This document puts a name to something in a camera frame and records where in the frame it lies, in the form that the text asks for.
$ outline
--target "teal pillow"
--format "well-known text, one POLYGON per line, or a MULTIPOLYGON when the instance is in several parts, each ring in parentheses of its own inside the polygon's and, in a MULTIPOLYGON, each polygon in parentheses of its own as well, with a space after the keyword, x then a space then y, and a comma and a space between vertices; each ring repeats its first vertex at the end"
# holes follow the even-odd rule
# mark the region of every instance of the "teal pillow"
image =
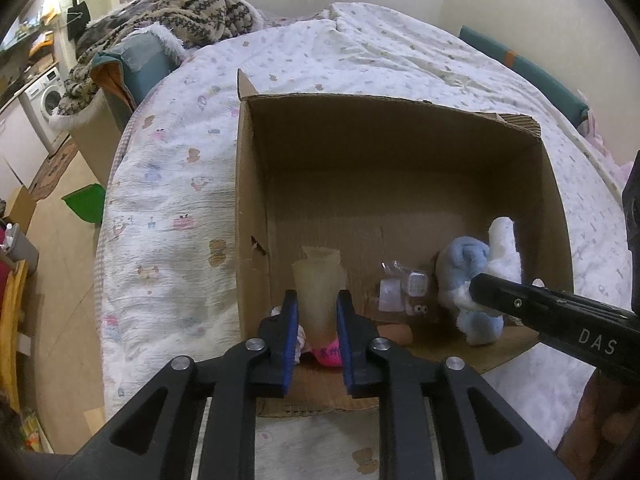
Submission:
POLYGON ((134 34, 109 50, 98 52, 92 59, 92 69, 108 63, 117 63, 118 86, 127 95, 127 101, 123 101, 122 94, 105 88, 107 103, 121 130, 131 117, 130 103, 137 107, 158 82, 178 68, 158 37, 150 32, 134 34))
POLYGON ((551 74, 492 38, 463 26, 460 39, 483 54, 500 61, 540 90, 569 122, 578 127, 587 117, 588 105, 551 74))

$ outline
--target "green plastic piece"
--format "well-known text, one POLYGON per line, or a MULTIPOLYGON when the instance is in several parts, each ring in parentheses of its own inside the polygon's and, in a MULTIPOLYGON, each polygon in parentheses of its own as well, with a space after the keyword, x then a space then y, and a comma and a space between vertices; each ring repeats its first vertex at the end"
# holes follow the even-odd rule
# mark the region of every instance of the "green plastic piece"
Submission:
POLYGON ((106 192, 100 184, 89 184, 63 196, 62 200, 85 222, 100 224, 105 195, 106 192))

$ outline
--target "cartoon print bedding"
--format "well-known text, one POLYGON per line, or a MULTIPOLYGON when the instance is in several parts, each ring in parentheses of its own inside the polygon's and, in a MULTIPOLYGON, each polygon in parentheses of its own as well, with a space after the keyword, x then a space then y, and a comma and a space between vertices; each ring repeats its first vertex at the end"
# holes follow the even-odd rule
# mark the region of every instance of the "cartoon print bedding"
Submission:
MULTIPOLYGON (((379 6, 334 4, 313 20, 200 49, 130 120, 96 259, 107 416, 171 357, 202 360, 239 340, 238 68, 260 92, 365 93, 531 115, 564 203, 576 293, 629 308, 620 189, 564 116, 523 78, 438 28, 379 6)), ((555 447, 591 370, 537 345, 485 378, 555 447)), ((377 468, 376 425, 372 412, 261 418, 257 477, 360 478, 377 468)))

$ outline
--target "cardboard box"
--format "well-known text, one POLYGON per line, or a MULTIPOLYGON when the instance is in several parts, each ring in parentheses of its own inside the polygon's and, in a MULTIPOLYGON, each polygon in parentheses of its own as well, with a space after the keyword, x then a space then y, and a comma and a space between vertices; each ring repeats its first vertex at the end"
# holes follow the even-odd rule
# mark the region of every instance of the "cardboard box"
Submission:
POLYGON ((4 221, 19 224, 20 231, 26 234, 31 223, 31 217, 36 210, 36 201, 31 197, 24 186, 15 188, 6 201, 4 209, 4 221))
MULTIPOLYGON (((236 255, 242 336, 294 288, 302 246, 342 253, 356 310, 380 264, 422 267, 453 238, 487 240, 498 216, 515 222, 524 279, 573 290, 566 219, 540 127, 525 116, 474 114, 361 95, 260 95, 242 72, 236 162, 236 255)), ((505 327, 498 342, 470 347, 437 328, 411 350, 458 355, 479 372, 532 347, 537 335, 505 327)), ((289 402, 357 409, 341 370, 296 367, 289 402)))

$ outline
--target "gray container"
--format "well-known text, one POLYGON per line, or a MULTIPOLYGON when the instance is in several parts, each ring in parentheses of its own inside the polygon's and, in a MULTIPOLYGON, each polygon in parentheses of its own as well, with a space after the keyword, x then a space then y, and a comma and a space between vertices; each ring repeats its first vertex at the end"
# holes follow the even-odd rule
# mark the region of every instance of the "gray container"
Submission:
POLYGON ((18 224, 13 224, 11 229, 7 229, 4 233, 5 236, 13 237, 11 246, 6 250, 6 255, 14 262, 20 262, 21 260, 27 261, 27 276, 31 276, 38 268, 38 259, 40 253, 34 247, 34 245, 27 240, 27 237, 18 224))

